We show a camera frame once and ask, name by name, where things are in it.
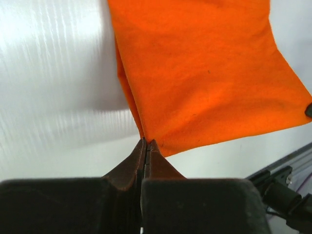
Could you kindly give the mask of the orange t shirt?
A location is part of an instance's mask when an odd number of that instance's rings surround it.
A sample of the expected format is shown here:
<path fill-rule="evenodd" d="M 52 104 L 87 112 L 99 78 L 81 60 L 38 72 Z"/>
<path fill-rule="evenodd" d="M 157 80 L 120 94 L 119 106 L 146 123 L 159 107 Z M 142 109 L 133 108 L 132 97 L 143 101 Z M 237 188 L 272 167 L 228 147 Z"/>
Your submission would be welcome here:
<path fill-rule="evenodd" d="M 163 156 L 311 122 L 268 0 L 110 0 L 117 75 Z"/>

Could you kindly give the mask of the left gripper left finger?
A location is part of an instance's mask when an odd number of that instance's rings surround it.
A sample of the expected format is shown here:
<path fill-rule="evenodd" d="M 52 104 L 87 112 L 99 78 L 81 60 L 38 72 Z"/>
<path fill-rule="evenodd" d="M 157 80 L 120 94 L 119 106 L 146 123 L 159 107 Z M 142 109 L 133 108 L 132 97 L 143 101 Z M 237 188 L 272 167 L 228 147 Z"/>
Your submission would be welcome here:
<path fill-rule="evenodd" d="M 0 184 L 3 234 L 138 234 L 147 143 L 102 177 L 15 179 Z"/>

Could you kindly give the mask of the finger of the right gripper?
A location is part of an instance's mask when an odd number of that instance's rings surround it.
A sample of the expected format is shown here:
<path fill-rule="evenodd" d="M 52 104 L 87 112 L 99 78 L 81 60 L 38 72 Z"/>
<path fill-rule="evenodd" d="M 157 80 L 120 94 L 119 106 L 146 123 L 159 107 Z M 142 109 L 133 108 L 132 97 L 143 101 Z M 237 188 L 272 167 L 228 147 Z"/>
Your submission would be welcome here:
<path fill-rule="evenodd" d="M 309 118 L 312 118 L 312 103 L 310 103 L 306 110 L 305 110 L 305 115 Z"/>

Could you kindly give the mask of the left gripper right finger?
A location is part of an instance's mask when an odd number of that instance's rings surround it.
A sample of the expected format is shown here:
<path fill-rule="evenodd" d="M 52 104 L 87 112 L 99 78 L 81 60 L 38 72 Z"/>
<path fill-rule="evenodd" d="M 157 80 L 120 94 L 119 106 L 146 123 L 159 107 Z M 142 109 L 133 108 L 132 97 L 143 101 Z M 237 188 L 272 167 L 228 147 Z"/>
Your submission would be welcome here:
<path fill-rule="evenodd" d="M 152 141 L 141 189 L 146 234 L 268 234 L 260 194 L 246 179 L 187 179 Z"/>

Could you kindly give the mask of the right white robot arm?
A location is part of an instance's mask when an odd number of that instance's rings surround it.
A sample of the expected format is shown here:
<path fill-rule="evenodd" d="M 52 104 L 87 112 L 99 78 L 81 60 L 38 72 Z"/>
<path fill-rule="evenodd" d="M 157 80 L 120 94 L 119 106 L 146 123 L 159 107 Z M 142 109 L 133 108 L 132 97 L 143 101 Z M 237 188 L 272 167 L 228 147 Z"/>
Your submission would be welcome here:
<path fill-rule="evenodd" d="M 266 214 L 285 220 L 288 227 L 300 234 L 312 232 L 312 194 L 299 193 L 312 174 L 297 189 L 292 189 L 291 183 L 295 176 L 311 168 L 312 144 L 309 143 L 247 177 L 260 192 Z"/>

